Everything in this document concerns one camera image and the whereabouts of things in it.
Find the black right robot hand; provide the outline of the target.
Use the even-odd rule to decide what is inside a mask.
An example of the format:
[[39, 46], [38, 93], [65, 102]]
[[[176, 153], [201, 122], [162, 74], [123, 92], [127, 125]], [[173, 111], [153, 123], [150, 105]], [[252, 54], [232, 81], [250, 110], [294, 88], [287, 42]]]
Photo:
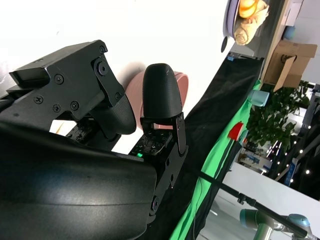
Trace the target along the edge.
[[177, 79], [165, 63], [142, 82], [142, 137], [101, 40], [70, 45], [10, 73], [0, 99], [0, 237], [134, 240], [156, 218], [188, 153]]

